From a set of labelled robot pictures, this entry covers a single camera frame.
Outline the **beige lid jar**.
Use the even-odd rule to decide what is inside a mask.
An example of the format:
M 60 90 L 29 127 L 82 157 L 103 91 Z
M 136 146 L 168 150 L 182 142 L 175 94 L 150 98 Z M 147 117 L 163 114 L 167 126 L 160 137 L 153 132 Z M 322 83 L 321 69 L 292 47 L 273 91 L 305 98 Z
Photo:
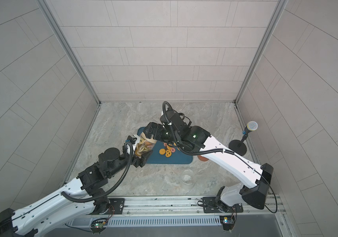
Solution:
M 142 132 L 139 137 L 140 140 L 138 143 L 136 143 L 135 155 L 141 158 L 143 154 L 153 150 L 157 140 L 153 138 L 147 138 L 144 132 Z

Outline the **clear cookie jar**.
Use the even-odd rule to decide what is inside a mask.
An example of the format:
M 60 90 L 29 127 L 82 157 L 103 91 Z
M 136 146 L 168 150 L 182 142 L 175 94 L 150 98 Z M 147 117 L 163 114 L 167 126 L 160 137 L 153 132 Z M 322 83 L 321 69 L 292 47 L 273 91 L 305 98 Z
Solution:
M 185 184 L 185 185 L 193 185 L 196 181 L 196 177 L 195 174 L 192 170 L 190 169 L 186 169 L 182 172 L 181 175 L 181 181 Z

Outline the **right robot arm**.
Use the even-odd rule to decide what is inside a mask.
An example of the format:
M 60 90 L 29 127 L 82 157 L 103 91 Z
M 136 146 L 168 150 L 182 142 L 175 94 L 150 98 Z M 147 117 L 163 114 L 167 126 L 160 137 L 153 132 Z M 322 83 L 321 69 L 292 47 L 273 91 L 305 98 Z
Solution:
M 142 131 L 147 139 L 175 144 L 182 153 L 189 156 L 205 157 L 240 180 L 231 187 L 221 187 L 209 206 L 223 212 L 230 212 L 234 205 L 246 204 L 263 210 L 273 174 L 269 164 L 256 164 L 221 144 L 208 131 L 199 126 L 177 130 L 168 124 L 149 123 Z

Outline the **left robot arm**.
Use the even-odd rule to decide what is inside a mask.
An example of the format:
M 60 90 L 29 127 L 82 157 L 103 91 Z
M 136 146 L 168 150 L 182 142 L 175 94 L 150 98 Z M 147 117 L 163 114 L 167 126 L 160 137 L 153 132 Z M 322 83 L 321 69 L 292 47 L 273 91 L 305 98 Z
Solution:
M 24 208 L 0 213 L 0 237 L 42 237 L 81 215 L 109 210 L 108 195 L 125 179 L 130 166 L 143 167 L 152 151 L 141 157 L 126 147 L 109 148 L 98 162 L 62 188 Z

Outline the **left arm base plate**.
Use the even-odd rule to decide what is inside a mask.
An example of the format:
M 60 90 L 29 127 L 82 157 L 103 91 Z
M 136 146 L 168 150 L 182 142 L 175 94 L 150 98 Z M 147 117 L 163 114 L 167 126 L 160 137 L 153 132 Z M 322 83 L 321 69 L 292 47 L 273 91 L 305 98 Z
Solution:
M 91 215 L 122 214 L 125 198 L 108 198 L 95 202 L 95 209 Z

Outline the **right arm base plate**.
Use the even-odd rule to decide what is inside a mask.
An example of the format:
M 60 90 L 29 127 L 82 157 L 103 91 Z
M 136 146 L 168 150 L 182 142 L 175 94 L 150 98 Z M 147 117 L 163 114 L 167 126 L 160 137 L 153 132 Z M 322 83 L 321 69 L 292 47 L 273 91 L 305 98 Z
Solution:
M 197 205 L 203 208 L 204 213 L 242 213 L 244 211 L 240 203 L 227 206 L 222 201 L 216 200 L 216 197 L 203 197 Z

